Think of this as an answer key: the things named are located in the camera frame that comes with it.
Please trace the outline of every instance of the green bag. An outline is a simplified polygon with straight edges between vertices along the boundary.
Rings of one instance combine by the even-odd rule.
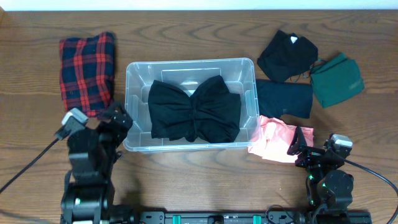
[[[365,89],[355,60],[345,54],[311,69],[313,92],[323,108],[341,103]]]

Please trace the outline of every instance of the clothing pile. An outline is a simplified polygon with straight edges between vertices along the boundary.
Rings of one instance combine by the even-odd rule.
[[[78,108],[99,118],[113,101],[114,35],[103,32],[90,38],[60,41],[60,88],[66,110]],[[364,89],[359,67],[345,54],[315,66],[318,48],[305,37],[278,30],[257,60],[270,80],[256,80],[261,133],[254,133],[249,152],[278,162],[294,162],[286,154],[296,126],[280,117],[289,114],[309,118],[313,93],[326,108]],[[311,85],[285,83],[293,76],[310,77]],[[209,143],[234,142],[240,132],[241,96],[230,93],[223,78],[214,75],[192,95],[169,83],[155,80],[150,87],[148,108],[151,138],[170,141],[200,138]],[[301,128],[308,146],[313,146],[313,128]]]
[[[314,66],[318,48],[305,37],[278,30],[257,60],[258,66],[271,80],[256,80],[259,100],[261,139],[249,152],[278,162],[294,162],[297,156],[286,154],[292,143],[296,126],[279,120],[283,114],[309,118],[312,93],[326,108],[348,100],[364,90],[355,60],[339,54],[333,60]],[[309,71],[311,85],[284,83],[292,76]],[[313,146],[313,129],[301,127],[308,146]]]

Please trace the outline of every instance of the clear plastic container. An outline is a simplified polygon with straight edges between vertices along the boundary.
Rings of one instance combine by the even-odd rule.
[[[148,109],[148,94],[154,80],[175,85],[188,95],[208,78],[221,75],[231,93],[241,95],[242,109],[240,132],[235,142],[210,144],[200,138],[188,142],[185,138],[175,141],[152,139]],[[250,140],[260,134],[254,64],[249,58],[216,60],[192,60],[175,62],[133,62],[127,66],[126,110],[134,120],[124,140],[124,147],[134,152],[162,152],[200,149],[244,149],[255,144]]]

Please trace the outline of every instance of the wood grain surface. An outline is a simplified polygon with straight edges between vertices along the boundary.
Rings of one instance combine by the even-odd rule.
[[[111,31],[117,37],[116,99],[124,99],[131,62],[248,57],[256,61],[277,29],[310,39],[321,58],[354,58],[366,89],[323,110],[314,99],[308,120],[321,146],[331,132],[349,136],[349,159],[398,184],[397,11],[7,12],[0,27],[0,185],[53,139],[65,110],[60,96],[58,42]],[[256,65],[256,77],[266,78]],[[114,167],[115,203],[167,210],[304,208],[304,169],[262,160],[247,150],[131,153]],[[0,195],[0,209],[59,223],[66,142],[57,143]],[[385,223],[398,200],[383,181],[353,166],[350,209]],[[0,223],[18,223],[0,215]]]
[[[4,15],[4,9],[0,6],[0,25],[1,25],[3,15]]]

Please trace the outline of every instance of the red plaid shirt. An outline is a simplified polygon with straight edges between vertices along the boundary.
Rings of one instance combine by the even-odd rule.
[[[66,110],[78,108],[89,117],[101,114],[113,97],[114,36],[60,41],[60,87]]]

